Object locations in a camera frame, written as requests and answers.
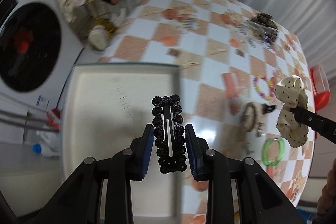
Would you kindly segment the black beaded hair clip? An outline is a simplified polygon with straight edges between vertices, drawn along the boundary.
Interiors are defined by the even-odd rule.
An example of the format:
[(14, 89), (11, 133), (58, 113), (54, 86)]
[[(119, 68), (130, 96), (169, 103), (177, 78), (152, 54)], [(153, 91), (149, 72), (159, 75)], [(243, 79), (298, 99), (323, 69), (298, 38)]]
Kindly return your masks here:
[(151, 103), (159, 170), (163, 174), (183, 172), (187, 165), (180, 97), (156, 96)]

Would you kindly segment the small black claw clip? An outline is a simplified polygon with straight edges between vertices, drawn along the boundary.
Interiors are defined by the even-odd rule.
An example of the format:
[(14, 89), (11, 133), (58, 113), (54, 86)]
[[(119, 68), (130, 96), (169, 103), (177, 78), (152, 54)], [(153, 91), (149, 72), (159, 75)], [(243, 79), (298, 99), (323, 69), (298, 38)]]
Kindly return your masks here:
[(262, 104), (261, 105), (261, 113), (262, 113), (262, 115), (271, 113), (275, 109), (276, 109), (276, 105), (267, 105), (267, 104)]

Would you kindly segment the red plastic basin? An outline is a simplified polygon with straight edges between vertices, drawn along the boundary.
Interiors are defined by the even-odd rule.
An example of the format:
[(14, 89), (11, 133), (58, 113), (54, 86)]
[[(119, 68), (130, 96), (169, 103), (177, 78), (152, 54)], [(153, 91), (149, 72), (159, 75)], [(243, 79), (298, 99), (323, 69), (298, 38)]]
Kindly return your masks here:
[(321, 65), (310, 68), (311, 80), (313, 83), (313, 95), (315, 110), (323, 109), (330, 101), (330, 87), (326, 73)]

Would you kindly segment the white shallow tray box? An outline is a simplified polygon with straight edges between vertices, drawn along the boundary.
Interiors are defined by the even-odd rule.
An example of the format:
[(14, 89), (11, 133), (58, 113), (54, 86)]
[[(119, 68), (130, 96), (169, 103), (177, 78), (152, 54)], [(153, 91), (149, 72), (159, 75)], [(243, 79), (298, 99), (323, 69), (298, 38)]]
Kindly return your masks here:
[[(128, 148), (153, 120), (152, 99), (179, 94), (176, 65), (109, 63), (75, 66), (62, 118), (64, 178), (87, 157), (107, 159)], [(162, 174), (151, 155), (141, 182), (131, 183), (135, 223), (178, 223), (181, 174)]]

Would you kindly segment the white blue-capped bottle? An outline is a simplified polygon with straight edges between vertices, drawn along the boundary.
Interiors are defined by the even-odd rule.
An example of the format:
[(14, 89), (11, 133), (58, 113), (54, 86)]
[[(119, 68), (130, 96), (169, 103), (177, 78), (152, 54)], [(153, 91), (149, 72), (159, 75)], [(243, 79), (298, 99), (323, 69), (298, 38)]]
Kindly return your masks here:
[(58, 151), (52, 150), (46, 143), (40, 141), (32, 145), (33, 152), (39, 155), (42, 155), (47, 158), (59, 157), (60, 153)]

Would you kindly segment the patterned checkered tablecloth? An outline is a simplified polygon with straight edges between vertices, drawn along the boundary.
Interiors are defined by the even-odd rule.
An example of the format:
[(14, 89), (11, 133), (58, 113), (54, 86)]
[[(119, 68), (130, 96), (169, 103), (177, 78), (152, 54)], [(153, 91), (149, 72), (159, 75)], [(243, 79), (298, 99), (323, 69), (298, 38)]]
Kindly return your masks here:
[(236, 0), (142, 0), (129, 14), (100, 61), (176, 64), (181, 70), (183, 118), (225, 156), (254, 158), (292, 204), (305, 188), (314, 132), (293, 148), (276, 129), (278, 111), (259, 119), (244, 138), (240, 117), (248, 102), (282, 104), (280, 80), (299, 76), (314, 110), (306, 58), (295, 34), (278, 27), (272, 46), (243, 35), (238, 24), (256, 10)]

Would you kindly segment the white washing machine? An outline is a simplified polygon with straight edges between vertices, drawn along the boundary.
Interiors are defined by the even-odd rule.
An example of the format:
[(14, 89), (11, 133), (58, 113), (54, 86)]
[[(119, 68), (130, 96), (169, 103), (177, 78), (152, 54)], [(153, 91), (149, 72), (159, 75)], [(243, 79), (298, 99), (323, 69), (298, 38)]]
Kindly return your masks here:
[(1, 0), (1, 96), (56, 108), (82, 48), (56, 0)]

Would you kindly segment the red handled mop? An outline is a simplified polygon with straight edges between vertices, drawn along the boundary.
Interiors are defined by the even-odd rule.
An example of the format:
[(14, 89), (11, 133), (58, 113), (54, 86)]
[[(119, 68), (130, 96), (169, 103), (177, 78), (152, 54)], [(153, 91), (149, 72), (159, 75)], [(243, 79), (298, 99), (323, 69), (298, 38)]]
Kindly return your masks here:
[(53, 125), (47, 118), (11, 105), (1, 106), (1, 125), (33, 131), (59, 132), (60, 130), (57, 124)]

